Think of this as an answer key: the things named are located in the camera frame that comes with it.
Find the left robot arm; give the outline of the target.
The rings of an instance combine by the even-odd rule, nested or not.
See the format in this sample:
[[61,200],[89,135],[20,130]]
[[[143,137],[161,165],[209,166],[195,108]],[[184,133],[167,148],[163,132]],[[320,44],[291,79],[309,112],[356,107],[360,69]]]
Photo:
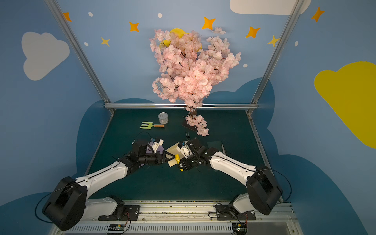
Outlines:
[[144,165],[161,165],[175,155],[164,150],[160,142],[136,142],[132,150],[113,164],[94,173],[73,179],[65,177],[50,194],[42,208],[49,223],[67,231],[80,220],[96,217],[99,220],[120,221],[129,219],[124,201],[116,196],[89,202],[88,198],[105,186],[131,175]]

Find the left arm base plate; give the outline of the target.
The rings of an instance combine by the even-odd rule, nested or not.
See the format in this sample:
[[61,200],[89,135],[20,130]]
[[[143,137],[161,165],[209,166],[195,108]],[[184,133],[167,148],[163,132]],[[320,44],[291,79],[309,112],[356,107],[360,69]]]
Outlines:
[[99,221],[137,221],[140,213],[140,205],[118,205],[111,215],[101,215]]

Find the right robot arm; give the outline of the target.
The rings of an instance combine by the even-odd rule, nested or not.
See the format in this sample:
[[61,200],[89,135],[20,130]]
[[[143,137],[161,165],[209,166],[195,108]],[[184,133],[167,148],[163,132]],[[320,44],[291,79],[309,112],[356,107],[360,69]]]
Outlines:
[[214,147],[206,148],[197,138],[177,147],[177,151],[175,161],[181,171],[198,165],[209,165],[247,188],[246,194],[236,196],[229,204],[234,213],[243,214],[256,210],[263,215],[270,215],[283,194],[272,169],[265,165],[256,167],[241,163]]

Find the cream yellow envelope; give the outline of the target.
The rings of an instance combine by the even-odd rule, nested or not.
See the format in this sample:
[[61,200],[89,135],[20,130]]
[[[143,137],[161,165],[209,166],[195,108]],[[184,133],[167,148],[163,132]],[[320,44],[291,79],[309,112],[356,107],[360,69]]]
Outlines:
[[[181,157],[181,154],[178,152],[178,143],[176,143],[176,144],[173,145],[172,147],[168,148],[168,149],[166,150],[166,152],[172,153],[172,154],[174,154],[174,155],[178,154],[178,155]],[[174,166],[174,165],[176,165],[176,164],[177,164],[177,162],[176,162],[175,159],[168,160],[168,165],[169,165],[170,167],[172,167],[172,166]]]

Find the yellow glue stick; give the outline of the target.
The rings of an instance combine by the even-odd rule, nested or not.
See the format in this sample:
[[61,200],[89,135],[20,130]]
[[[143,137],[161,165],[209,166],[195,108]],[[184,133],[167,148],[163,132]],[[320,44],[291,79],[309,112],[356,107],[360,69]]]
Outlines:
[[182,169],[182,165],[180,164],[181,159],[180,159],[180,156],[178,154],[175,155],[175,160],[177,162],[177,165],[178,165],[178,168],[180,169],[180,171],[184,171]]

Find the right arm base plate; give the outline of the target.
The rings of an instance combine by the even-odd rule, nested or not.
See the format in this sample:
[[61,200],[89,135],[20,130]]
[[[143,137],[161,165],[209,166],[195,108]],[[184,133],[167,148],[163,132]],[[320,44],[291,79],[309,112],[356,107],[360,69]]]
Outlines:
[[256,220],[254,211],[239,213],[233,206],[217,203],[215,206],[217,220]]

